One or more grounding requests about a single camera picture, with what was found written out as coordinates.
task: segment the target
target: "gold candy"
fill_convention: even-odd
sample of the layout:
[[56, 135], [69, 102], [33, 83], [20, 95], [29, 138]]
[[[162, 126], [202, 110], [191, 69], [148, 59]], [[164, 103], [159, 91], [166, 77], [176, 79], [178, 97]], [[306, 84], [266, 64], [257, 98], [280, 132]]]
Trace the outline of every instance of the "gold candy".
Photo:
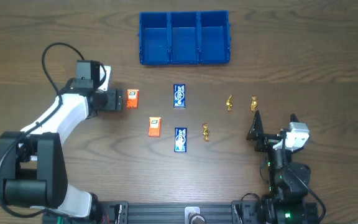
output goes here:
[[208, 124], [203, 124], [203, 135], [204, 135], [204, 141], [209, 141], [209, 129], [208, 129]]
[[227, 99], [227, 101], [226, 101], [227, 111], [228, 112], [231, 111], [231, 107], [233, 106], [233, 101], [231, 100], [232, 97], [233, 97], [233, 95], [230, 95], [229, 99]]
[[252, 110], [252, 112], [255, 112], [256, 106], [258, 106], [258, 102], [256, 101], [256, 96], [252, 96], [252, 101], [251, 101], [251, 110]]

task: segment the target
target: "tabletop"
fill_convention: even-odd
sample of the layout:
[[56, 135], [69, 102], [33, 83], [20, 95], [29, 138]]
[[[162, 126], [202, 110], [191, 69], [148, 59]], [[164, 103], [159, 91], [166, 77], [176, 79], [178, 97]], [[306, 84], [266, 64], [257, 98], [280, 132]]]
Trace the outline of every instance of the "tabletop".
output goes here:
[[[228, 64], [139, 63], [139, 12], [221, 9], [231, 23]], [[41, 54], [53, 42], [112, 66], [114, 88], [140, 90], [137, 110], [100, 113], [67, 139], [63, 153], [75, 187], [130, 203], [267, 194], [259, 175], [266, 154], [246, 141], [255, 95], [266, 133], [286, 128], [292, 113], [308, 125], [311, 139], [293, 160], [311, 168], [310, 187], [327, 207], [323, 222], [358, 222], [358, 1], [0, 0], [0, 135], [32, 123], [52, 104]], [[77, 59], [64, 47], [48, 52], [59, 87], [75, 76]], [[186, 84], [185, 110], [173, 109], [174, 83]], [[148, 137], [151, 116], [162, 118], [160, 138]], [[210, 142], [203, 141], [203, 123]], [[173, 151], [179, 126], [188, 128], [185, 154]], [[0, 208], [0, 223], [40, 217], [18, 219]]]

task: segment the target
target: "wood grain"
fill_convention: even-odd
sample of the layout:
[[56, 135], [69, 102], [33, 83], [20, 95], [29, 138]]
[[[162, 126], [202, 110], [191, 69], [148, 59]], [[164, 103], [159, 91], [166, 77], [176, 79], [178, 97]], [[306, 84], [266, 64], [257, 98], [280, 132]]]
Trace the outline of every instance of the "wood grain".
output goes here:
[[[232, 35], [227, 65], [145, 67], [139, 63], [140, 11], [227, 9]], [[140, 89], [138, 110], [84, 121], [64, 145], [70, 182], [103, 200], [230, 202], [266, 194], [264, 154], [245, 140], [257, 95], [265, 131], [296, 113], [311, 130], [294, 161], [311, 167], [311, 188], [327, 206], [324, 223], [358, 222], [358, 1], [336, 0], [0, 0], [0, 134], [19, 130], [52, 103], [40, 64], [43, 49], [67, 42], [113, 67], [112, 86]], [[63, 86], [77, 56], [47, 55]], [[186, 83], [187, 108], [172, 110], [172, 85]], [[233, 109], [225, 101], [233, 94]], [[148, 117], [162, 136], [147, 136]], [[203, 123], [211, 128], [204, 142]], [[186, 126], [188, 153], [173, 152], [173, 130]], [[0, 209], [0, 223], [20, 220]]]

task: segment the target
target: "blue plastic container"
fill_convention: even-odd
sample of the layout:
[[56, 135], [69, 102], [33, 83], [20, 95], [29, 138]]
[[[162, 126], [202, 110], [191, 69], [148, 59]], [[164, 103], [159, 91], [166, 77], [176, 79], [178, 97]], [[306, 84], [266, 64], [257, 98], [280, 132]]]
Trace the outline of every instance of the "blue plastic container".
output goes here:
[[139, 58], [143, 65], [227, 63], [227, 11], [141, 12]]

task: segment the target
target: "three-compartment tray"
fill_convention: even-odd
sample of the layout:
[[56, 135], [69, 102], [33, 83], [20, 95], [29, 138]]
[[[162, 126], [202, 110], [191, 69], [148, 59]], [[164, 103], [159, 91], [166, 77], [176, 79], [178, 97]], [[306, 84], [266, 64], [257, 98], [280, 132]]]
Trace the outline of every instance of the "three-compartment tray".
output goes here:
[[139, 59], [143, 65], [228, 63], [228, 11], [141, 12]]

